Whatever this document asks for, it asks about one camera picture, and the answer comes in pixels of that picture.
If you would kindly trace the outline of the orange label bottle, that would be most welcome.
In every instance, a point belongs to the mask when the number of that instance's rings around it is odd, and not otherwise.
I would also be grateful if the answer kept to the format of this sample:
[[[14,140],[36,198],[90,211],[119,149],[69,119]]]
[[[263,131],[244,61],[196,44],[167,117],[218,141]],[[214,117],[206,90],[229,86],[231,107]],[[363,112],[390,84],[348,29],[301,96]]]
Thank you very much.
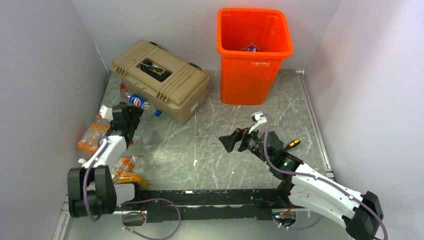
[[[111,179],[116,183],[122,172],[130,172],[139,161],[137,155],[123,155],[117,160],[117,162],[111,167]]]

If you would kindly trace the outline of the large orange bottle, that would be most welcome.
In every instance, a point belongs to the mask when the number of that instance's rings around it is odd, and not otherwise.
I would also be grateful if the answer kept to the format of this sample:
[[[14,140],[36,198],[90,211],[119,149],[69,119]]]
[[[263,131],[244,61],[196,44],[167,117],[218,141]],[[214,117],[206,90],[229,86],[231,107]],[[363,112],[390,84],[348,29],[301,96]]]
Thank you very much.
[[[85,131],[77,142],[77,149],[83,159],[89,159],[99,148],[99,140],[103,137],[110,126],[105,123],[94,122]]]

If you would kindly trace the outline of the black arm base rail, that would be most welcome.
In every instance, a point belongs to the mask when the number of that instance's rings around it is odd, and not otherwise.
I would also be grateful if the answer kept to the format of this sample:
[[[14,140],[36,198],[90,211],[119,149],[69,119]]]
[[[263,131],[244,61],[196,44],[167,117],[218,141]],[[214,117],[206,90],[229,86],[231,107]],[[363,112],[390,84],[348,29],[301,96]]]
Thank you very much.
[[[142,211],[148,223],[181,220],[256,219],[267,221],[291,204],[273,188],[209,190],[142,190],[138,201],[119,205],[115,213]]]

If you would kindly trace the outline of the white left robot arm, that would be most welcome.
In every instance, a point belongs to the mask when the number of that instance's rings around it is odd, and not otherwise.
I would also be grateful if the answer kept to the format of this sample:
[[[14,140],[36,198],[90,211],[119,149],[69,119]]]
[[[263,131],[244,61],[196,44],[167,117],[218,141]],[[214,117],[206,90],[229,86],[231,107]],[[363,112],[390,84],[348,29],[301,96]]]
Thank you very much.
[[[114,184],[110,165],[128,149],[133,141],[144,110],[125,102],[110,108],[109,130],[97,142],[98,150],[81,167],[67,173],[68,210],[72,218],[89,217],[93,222],[112,214],[125,204],[131,210],[144,203],[137,182]]]

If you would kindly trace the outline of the pepsi bottle large blue label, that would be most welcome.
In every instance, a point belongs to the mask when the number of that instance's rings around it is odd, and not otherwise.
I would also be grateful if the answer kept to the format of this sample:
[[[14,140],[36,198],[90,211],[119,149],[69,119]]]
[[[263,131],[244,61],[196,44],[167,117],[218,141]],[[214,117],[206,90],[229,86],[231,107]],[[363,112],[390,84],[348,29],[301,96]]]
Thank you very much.
[[[253,42],[246,47],[242,47],[240,50],[243,52],[259,52],[260,51],[257,45]]]

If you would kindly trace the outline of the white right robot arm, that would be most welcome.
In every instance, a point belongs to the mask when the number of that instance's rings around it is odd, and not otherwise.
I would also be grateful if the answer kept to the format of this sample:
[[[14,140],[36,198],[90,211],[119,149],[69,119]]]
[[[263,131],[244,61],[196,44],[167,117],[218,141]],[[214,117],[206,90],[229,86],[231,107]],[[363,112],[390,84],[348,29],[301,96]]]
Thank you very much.
[[[238,152],[249,151],[268,165],[269,171],[281,182],[275,189],[276,203],[316,212],[342,226],[355,240],[374,240],[384,217],[379,198],[372,192],[362,194],[316,172],[288,151],[299,139],[287,146],[275,132],[258,135],[248,128],[237,128],[218,139],[230,153],[237,142]]]

